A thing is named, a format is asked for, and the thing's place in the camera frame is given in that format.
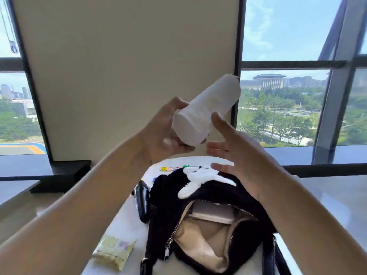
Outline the person's left hand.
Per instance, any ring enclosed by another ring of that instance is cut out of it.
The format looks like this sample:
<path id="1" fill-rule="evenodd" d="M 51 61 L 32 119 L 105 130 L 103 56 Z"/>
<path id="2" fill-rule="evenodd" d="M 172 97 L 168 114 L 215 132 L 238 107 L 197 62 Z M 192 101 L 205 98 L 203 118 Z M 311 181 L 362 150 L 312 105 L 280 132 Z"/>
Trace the person's left hand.
<path id="1" fill-rule="evenodd" d="M 172 128 L 174 114 L 169 111 L 168 103 L 163 105 L 139 133 L 150 165 L 196 149 L 185 144 L 175 133 Z"/>

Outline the person's right hand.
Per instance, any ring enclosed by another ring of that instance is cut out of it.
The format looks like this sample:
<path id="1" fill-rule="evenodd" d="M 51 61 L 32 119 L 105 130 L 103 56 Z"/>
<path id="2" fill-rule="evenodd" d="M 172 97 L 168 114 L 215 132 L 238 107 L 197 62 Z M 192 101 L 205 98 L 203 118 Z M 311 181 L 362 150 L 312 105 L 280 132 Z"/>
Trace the person's right hand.
<path id="1" fill-rule="evenodd" d="M 208 142 L 206 153 L 231 161 L 236 166 L 237 178 L 256 200 L 260 201 L 269 177 L 276 177 L 280 165 L 264 148 L 245 132 L 237 131 L 238 140 Z"/>

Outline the white translucent plastic bottle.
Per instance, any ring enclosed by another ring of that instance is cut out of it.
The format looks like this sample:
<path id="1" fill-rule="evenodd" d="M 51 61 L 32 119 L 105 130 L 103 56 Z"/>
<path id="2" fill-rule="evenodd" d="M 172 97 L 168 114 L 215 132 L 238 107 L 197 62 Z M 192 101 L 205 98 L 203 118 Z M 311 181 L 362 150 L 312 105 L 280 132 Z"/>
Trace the white translucent plastic bottle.
<path id="1" fill-rule="evenodd" d="M 211 115 L 224 116 L 241 95 L 238 76 L 225 74 L 173 115 L 172 128 L 186 145 L 197 147 L 211 133 Z"/>

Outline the black fuzzy shoulder bag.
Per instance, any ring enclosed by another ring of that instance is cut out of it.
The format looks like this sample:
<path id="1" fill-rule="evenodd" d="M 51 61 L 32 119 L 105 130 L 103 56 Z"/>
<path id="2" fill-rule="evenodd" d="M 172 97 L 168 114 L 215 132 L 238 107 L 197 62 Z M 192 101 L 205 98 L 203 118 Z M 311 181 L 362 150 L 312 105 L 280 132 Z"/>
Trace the black fuzzy shoulder bag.
<path id="1" fill-rule="evenodd" d="M 140 275 L 152 275 L 157 260 L 168 261 L 172 253 L 199 275 L 234 275 L 261 244 L 262 274 L 275 275 L 276 228 L 264 207 L 236 176 L 223 172 L 219 175 L 233 180 L 236 186 L 212 180 L 186 199 L 177 196 L 189 182 L 183 169 L 155 178 L 150 188 L 151 213 Z M 197 200 L 231 205 L 234 223 L 189 217 L 189 209 Z"/>

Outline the person's left forearm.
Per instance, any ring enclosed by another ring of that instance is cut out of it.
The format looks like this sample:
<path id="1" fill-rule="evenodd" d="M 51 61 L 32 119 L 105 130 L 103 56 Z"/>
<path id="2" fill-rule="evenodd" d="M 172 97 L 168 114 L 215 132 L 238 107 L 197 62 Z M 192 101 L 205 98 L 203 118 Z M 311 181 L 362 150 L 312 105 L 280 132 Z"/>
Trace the person's left forearm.
<path id="1" fill-rule="evenodd" d="M 150 165 L 140 132 L 0 246 L 0 275 L 81 275 Z"/>

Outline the person's right forearm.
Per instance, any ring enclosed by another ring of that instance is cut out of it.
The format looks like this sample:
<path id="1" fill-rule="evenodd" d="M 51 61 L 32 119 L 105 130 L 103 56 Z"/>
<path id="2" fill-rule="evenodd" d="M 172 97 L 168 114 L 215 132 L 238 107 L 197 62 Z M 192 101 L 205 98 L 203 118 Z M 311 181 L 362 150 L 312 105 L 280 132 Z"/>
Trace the person's right forearm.
<path id="1" fill-rule="evenodd" d="M 367 222 L 286 172 L 261 174 L 259 201 L 303 275 L 367 275 Z"/>

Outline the white plush bag ornament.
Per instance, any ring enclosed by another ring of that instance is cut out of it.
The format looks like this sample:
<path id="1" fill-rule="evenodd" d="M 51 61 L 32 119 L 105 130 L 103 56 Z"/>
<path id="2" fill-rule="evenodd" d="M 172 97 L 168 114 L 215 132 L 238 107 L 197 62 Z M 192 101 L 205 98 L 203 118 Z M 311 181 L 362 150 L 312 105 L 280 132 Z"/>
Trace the white plush bag ornament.
<path id="1" fill-rule="evenodd" d="M 217 181 L 228 185 L 236 186 L 236 183 L 228 178 L 219 175 L 219 171 L 211 167 L 189 166 L 183 168 L 189 182 L 178 192 L 179 199 L 186 199 L 196 192 L 203 184 L 209 181 Z"/>

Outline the white box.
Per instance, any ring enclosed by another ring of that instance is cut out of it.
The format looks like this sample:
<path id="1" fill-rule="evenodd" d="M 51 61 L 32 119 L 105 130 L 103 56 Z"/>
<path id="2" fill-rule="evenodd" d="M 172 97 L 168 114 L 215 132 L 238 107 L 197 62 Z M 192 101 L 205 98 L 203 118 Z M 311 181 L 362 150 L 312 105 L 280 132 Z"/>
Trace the white box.
<path id="1" fill-rule="evenodd" d="M 235 221 L 235 211 L 231 205 L 197 200 L 189 209 L 188 216 L 209 222 L 231 225 Z"/>

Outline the large white building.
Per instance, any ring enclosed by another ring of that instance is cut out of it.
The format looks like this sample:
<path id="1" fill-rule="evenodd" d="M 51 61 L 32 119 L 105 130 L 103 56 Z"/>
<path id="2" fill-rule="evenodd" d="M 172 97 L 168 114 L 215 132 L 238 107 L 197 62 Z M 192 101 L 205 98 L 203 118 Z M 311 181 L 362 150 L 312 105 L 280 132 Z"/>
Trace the large white building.
<path id="1" fill-rule="evenodd" d="M 287 86 L 289 79 L 282 74 L 260 74 L 240 81 L 241 89 L 274 90 Z"/>

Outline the black glossy case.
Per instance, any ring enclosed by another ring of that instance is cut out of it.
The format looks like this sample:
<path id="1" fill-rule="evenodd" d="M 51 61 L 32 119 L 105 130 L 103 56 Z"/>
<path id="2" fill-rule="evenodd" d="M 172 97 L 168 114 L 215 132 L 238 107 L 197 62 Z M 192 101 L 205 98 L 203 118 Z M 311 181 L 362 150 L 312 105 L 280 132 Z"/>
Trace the black glossy case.
<path id="1" fill-rule="evenodd" d="M 135 203 L 140 221 L 144 224 L 148 223 L 151 213 L 149 186 L 143 180 L 140 180 L 135 186 L 132 194 L 135 197 Z"/>

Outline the dark column base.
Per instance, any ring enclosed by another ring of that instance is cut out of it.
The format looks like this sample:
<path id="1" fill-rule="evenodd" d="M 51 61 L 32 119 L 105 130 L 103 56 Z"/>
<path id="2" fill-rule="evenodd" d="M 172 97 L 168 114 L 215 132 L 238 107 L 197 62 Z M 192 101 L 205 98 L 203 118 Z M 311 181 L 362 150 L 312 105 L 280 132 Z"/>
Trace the dark column base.
<path id="1" fill-rule="evenodd" d="M 91 160 L 57 161 L 51 163 L 50 175 L 32 177 L 39 183 L 30 189 L 32 194 L 66 193 L 90 170 Z"/>

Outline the yellow-green snack packet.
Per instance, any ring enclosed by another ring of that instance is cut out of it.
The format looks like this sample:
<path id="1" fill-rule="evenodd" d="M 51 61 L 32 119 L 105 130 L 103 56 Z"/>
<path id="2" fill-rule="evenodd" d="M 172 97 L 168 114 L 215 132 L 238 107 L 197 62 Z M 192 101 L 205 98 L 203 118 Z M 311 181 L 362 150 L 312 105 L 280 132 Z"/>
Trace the yellow-green snack packet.
<path id="1" fill-rule="evenodd" d="M 103 236 L 91 258 L 122 271 L 135 246 L 136 240 L 126 242 L 113 236 Z"/>

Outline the dark window frame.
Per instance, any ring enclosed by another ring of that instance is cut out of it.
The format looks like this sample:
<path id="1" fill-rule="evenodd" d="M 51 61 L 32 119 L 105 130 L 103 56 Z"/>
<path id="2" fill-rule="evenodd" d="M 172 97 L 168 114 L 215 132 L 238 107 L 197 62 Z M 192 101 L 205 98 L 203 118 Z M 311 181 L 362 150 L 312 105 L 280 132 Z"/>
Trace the dark window frame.
<path id="1" fill-rule="evenodd" d="M 47 175 L 52 155 L 12 0 L 0 0 L 0 181 Z"/>
<path id="2" fill-rule="evenodd" d="M 303 178 L 367 175 L 367 0 L 239 0 L 231 124 Z"/>

